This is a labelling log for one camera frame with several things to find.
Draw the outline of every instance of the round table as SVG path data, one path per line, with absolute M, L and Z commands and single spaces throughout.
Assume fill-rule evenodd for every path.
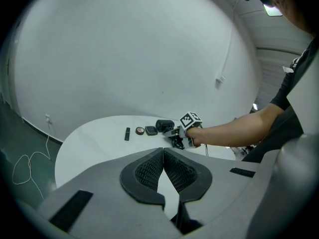
M 88 122 L 74 130 L 62 144 L 55 161 L 55 182 L 61 187 L 87 168 L 111 159 L 123 157 L 135 152 L 158 147 L 172 147 L 171 141 L 162 133 L 148 136 L 137 135 L 139 126 L 153 125 L 163 118 L 148 116 L 113 116 Z M 131 128 L 130 140 L 125 141 L 126 128 Z M 206 155 L 205 146 L 185 149 Z M 223 159 L 235 160 L 233 151 L 221 146 L 208 145 L 208 155 Z M 179 195 L 163 171 L 159 179 L 158 192 L 165 196 L 164 212 L 169 218 L 177 213 Z

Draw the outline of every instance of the ceiling light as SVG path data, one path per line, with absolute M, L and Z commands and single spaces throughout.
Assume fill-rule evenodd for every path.
M 268 16 L 282 16 L 283 15 L 276 7 L 270 8 L 267 5 L 264 5 L 264 7 L 265 7 L 265 10 L 266 10 Z

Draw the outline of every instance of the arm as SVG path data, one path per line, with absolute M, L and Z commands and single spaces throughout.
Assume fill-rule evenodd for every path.
M 210 144 L 229 147 L 247 146 L 261 141 L 269 132 L 276 117 L 284 110 L 274 104 L 244 115 L 230 123 L 209 128 L 191 128 L 187 135 L 196 146 Z

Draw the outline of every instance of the black t-shirt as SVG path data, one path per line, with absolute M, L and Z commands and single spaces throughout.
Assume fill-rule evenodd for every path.
M 319 37 L 316 37 L 300 58 L 294 59 L 290 68 L 293 73 L 287 73 L 284 81 L 270 103 L 284 110 L 272 124 L 268 135 L 252 150 L 243 161 L 260 163 L 266 152 L 280 149 L 287 141 L 301 136 L 304 132 L 300 122 L 291 107 L 287 95 L 297 84 L 311 64 L 319 46 Z

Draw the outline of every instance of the wall outlet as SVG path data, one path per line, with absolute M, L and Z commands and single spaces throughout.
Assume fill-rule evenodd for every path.
M 216 81 L 219 83 L 223 83 L 225 81 L 225 77 L 222 72 L 218 72 L 216 75 Z
M 50 119 L 50 115 L 48 115 L 48 114 L 45 115 L 45 121 L 49 124 L 52 124 L 51 119 Z

